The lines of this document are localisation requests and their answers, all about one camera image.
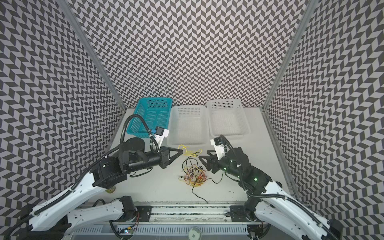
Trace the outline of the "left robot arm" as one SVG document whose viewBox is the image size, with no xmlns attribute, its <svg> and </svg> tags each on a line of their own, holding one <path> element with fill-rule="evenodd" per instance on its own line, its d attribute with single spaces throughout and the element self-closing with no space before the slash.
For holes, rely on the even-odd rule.
<svg viewBox="0 0 384 240">
<path fill-rule="evenodd" d="M 125 140 L 129 122 L 137 118 L 150 138 L 150 150 L 140 138 Z M 183 154 L 183 150 L 163 147 L 169 130 L 150 129 L 144 118 L 133 114 L 123 125 L 119 144 L 91 164 L 68 189 L 39 205 L 28 205 L 21 211 L 20 220 L 8 229 L 4 238 L 9 240 L 20 229 L 19 240 L 61 240 L 66 234 L 98 222 L 138 219 L 137 208 L 130 196 L 123 196 L 105 205 L 78 210 L 78 206 L 97 194 L 113 188 L 128 179 L 132 172 L 150 171 L 159 166 L 165 169 Z"/>
</svg>

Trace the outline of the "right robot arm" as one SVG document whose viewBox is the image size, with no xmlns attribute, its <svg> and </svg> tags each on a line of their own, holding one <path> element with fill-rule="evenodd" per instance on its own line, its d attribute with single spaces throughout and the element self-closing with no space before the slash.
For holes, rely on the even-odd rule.
<svg viewBox="0 0 384 240">
<path fill-rule="evenodd" d="M 237 178 L 248 199 L 243 205 L 249 221 L 262 221 L 295 240 L 340 240 L 343 226 L 316 214 L 285 192 L 278 182 L 251 165 L 242 148 L 234 148 L 220 135 L 211 140 L 213 150 L 199 159 L 213 174 L 223 171 Z"/>
</svg>

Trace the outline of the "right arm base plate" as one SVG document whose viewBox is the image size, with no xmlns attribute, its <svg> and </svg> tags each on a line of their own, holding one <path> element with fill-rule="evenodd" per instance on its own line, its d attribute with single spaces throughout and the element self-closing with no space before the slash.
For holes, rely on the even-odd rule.
<svg viewBox="0 0 384 240">
<path fill-rule="evenodd" d="M 232 222 L 265 222 L 269 224 L 270 222 L 260 220 L 256 215 L 257 211 L 266 207 L 268 207 L 268 205 L 256 207 L 255 211 L 252 212 L 251 210 L 245 210 L 244 206 L 232 205 L 230 206 L 230 210 L 227 214 L 231 217 Z"/>
</svg>

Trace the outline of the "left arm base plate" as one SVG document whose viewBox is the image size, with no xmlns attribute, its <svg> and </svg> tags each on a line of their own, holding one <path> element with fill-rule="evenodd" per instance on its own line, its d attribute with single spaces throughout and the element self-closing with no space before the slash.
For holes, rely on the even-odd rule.
<svg viewBox="0 0 384 240">
<path fill-rule="evenodd" d="M 123 215 L 113 222 L 140 222 L 146 223 L 150 221 L 152 215 L 152 206 L 136 206 L 134 210 L 123 211 Z"/>
</svg>

